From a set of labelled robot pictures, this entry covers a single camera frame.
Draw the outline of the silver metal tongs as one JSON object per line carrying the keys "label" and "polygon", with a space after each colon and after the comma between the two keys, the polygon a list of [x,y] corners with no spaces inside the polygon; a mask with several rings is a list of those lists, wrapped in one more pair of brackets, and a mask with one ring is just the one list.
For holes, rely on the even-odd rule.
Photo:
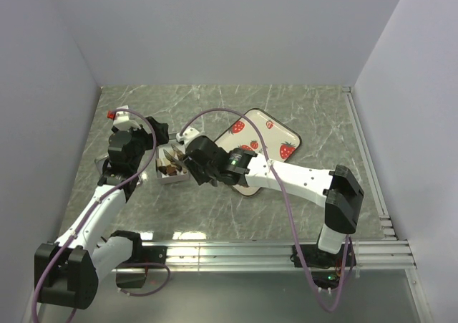
{"label": "silver metal tongs", "polygon": [[167,160],[174,164],[177,168],[184,168],[185,164],[183,162],[185,154],[179,149],[175,144],[166,145],[163,148],[163,154]]}

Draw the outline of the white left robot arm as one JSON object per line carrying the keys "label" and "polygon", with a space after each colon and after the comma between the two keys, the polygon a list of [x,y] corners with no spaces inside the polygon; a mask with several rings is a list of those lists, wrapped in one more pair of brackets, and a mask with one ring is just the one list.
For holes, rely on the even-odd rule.
{"label": "white left robot arm", "polygon": [[99,241],[149,165],[142,159],[144,154],[153,156],[157,146],[168,143],[168,125],[153,117],[137,122],[128,109],[110,112],[108,118],[113,121],[112,134],[90,202],[67,231],[56,241],[41,244],[35,252],[34,306],[42,303],[86,309],[111,270],[121,263],[138,266],[144,258],[138,233],[117,231],[106,243]]}

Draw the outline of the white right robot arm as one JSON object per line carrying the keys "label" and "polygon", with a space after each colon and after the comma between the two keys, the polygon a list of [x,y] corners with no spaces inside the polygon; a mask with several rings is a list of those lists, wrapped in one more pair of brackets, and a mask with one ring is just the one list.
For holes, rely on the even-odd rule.
{"label": "white right robot arm", "polygon": [[345,238],[356,232],[364,190],[349,168],[319,170],[267,159],[242,148],[229,152],[204,135],[177,135],[185,146],[183,162],[198,185],[219,183],[285,191],[324,209],[324,223],[315,247],[319,263],[331,265]]}

